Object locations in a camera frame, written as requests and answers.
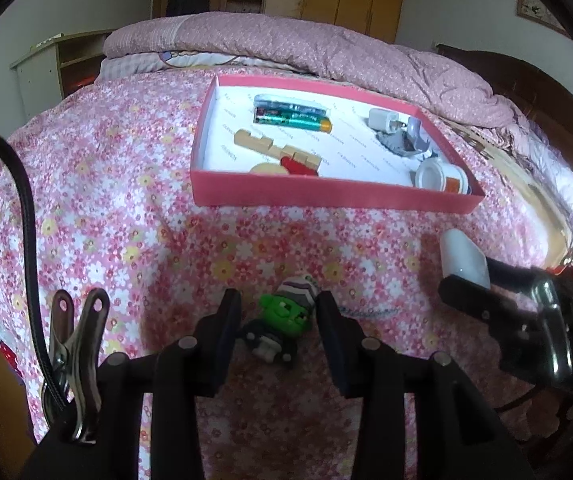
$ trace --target orange label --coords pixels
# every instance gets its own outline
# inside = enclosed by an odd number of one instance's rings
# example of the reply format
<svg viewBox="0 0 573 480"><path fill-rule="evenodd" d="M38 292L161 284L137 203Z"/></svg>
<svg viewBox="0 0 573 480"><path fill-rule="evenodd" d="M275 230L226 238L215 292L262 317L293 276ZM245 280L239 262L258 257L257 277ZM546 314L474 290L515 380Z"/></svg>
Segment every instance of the orange label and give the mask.
<svg viewBox="0 0 573 480"><path fill-rule="evenodd" d="M445 191L447 193L460 193L460 181L457 178L451 178L448 176Z"/></svg>

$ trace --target round wooden piece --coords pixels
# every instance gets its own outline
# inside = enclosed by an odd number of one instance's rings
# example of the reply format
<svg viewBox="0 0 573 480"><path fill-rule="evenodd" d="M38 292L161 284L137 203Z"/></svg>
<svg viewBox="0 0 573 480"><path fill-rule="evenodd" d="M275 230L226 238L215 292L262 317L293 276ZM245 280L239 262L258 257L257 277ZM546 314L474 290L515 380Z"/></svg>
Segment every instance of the round wooden piece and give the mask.
<svg viewBox="0 0 573 480"><path fill-rule="evenodd" d="M253 166L249 173L288 175L289 170L273 162L262 162L261 164Z"/></svg>

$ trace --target green battery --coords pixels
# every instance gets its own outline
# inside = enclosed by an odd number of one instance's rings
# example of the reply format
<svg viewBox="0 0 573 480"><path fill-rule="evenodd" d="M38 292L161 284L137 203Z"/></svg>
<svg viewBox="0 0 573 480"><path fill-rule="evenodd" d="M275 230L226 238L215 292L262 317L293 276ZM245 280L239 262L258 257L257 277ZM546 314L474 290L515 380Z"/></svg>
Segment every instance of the green battery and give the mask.
<svg viewBox="0 0 573 480"><path fill-rule="evenodd" d="M301 128L303 130L313 130L327 134L331 131L332 127L328 117L271 108L255 108L253 122L258 124L273 124L274 126L289 126L290 128Z"/></svg>

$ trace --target black cable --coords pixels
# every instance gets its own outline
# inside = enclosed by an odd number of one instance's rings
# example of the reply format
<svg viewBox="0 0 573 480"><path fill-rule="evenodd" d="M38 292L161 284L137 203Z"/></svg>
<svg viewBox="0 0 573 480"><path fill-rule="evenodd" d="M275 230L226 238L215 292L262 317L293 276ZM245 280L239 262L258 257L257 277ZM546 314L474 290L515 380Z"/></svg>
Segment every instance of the black cable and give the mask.
<svg viewBox="0 0 573 480"><path fill-rule="evenodd" d="M496 411L496 413L504 413L508 412L509 410L513 410L514 408L517 408L521 404L527 402L529 399L533 399L533 397L535 397L542 390L543 390L542 386L534 386L524 395L519 396L517 399L513 399L511 402L503 404L499 408L494 408L494 410Z"/></svg>
<svg viewBox="0 0 573 480"><path fill-rule="evenodd" d="M11 146L0 137L0 160L9 169L10 176L20 196L22 210L22 234L24 237L24 279L26 286L26 304L28 306L28 324L31 328L31 339L36 350L38 364L44 382L49 389L59 410L64 410L66 400L58 387L53 374L53 367L48 356L42 328L40 313L40 297L38 293L38 252L36 250L36 211L33 203L33 193L28 175L22 161Z"/></svg>

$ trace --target screw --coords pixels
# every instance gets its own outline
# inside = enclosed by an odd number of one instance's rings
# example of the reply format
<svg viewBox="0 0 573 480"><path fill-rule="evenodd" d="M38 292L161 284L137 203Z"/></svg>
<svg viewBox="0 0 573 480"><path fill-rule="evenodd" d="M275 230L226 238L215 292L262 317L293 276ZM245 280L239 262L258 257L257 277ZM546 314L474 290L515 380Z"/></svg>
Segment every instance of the screw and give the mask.
<svg viewBox="0 0 573 480"><path fill-rule="evenodd" d="M198 345L198 340L192 335L185 335L182 339L178 341L178 346L183 350L191 350Z"/></svg>
<svg viewBox="0 0 573 480"><path fill-rule="evenodd" d="M118 366L121 365L127 359L128 355L126 355L124 352L115 352L106 358L106 362L111 366Z"/></svg>
<svg viewBox="0 0 573 480"><path fill-rule="evenodd" d="M375 337L365 337L362 339L362 348L375 352L378 348L380 348L380 341Z"/></svg>
<svg viewBox="0 0 573 480"><path fill-rule="evenodd" d="M451 356L446 352L435 352L435 354L433 354L433 360L440 366L451 364Z"/></svg>

